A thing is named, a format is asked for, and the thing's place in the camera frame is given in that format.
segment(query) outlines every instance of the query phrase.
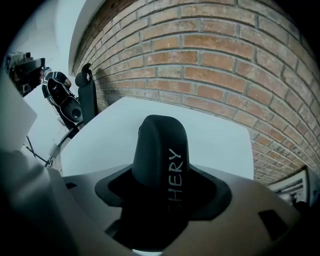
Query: cable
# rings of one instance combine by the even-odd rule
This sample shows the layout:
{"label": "cable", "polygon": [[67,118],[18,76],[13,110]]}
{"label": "cable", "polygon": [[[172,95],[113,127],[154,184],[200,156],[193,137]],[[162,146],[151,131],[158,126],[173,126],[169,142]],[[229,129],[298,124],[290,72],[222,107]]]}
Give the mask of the cable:
{"label": "cable", "polygon": [[[32,152],[32,150],[28,147],[28,146],[25,146],[27,150],[29,150],[30,152]],[[39,158],[40,160],[44,161],[46,165],[50,164],[48,161],[44,160],[41,156],[39,156],[38,154],[34,153],[35,156],[37,158]]]}
{"label": "cable", "polygon": [[32,150],[31,152],[33,153],[34,157],[35,157],[35,158],[37,158],[37,157],[36,157],[36,153],[35,153],[35,151],[34,151],[34,149],[33,149],[32,145],[31,145],[31,142],[30,142],[29,136],[27,135],[27,136],[26,136],[26,138],[27,138],[27,140],[28,140],[28,142],[29,142],[29,145],[30,145],[30,148],[31,148],[31,150]]}

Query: electronic device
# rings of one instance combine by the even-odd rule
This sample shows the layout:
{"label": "electronic device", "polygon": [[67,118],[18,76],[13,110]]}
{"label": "electronic device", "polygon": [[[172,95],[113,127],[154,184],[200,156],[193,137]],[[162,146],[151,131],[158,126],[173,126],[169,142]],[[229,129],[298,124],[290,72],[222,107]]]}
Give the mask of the electronic device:
{"label": "electronic device", "polygon": [[30,52],[10,52],[7,54],[4,69],[22,97],[42,83],[45,58],[34,59]]}
{"label": "electronic device", "polygon": [[80,123],[83,121],[80,103],[66,86],[49,78],[47,82],[48,100],[52,105],[60,109],[61,113],[71,122]]}

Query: wire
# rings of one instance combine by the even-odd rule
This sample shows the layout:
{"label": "wire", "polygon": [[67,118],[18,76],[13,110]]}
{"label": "wire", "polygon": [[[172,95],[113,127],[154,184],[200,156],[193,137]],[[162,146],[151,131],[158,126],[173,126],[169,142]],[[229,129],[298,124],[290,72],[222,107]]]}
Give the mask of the wire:
{"label": "wire", "polygon": [[51,107],[53,108],[54,112],[55,112],[57,115],[59,115],[57,109],[56,109],[52,104],[51,104]]}
{"label": "wire", "polygon": [[[29,150],[30,152],[32,152],[32,150],[28,147],[28,146],[25,146],[27,150]],[[39,158],[40,160],[44,161],[46,165],[50,164],[48,161],[44,160],[41,156],[39,156],[38,154],[34,153],[35,156],[37,158]]]}
{"label": "wire", "polygon": [[27,140],[28,140],[28,142],[29,142],[29,145],[30,145],[30,148],[31,148],[31,150],[32,150],[31,152],[33,153],[34,157],[37,158],[37,157],[36,157],[36,154],[35,154],[35,152],[34,152],[34,148],[33,148],[32,145],[31,145],[29,136],[27,135],[26,138],[27,138]]}

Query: brick wall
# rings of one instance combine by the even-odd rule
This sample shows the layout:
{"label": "brick wall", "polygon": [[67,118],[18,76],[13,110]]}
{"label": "brick wall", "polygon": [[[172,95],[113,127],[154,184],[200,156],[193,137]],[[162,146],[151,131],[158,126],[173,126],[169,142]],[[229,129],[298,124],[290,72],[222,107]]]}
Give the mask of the brick wall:
{"label": "brick wall", "polygon": [[272,0],[108,1],[77,57],[100,110],[128,96],[205,112],[248,128],[256,180],[319,173],[320,72]]}

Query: black mount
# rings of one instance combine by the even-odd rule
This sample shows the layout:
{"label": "black mount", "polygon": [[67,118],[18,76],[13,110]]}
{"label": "black mount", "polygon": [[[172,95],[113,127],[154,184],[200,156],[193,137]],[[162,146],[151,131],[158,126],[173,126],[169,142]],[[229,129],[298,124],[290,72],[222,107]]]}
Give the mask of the black mount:
{"label": "black mount", "polygon": [[122,207],[121,219],[106,232],[141,251],[163,250],[189,220],[212,220],[232,199],[224,181],[190,165],[183,125],[162,115],[145,118],[133,164],[100,180],[95,192]]}

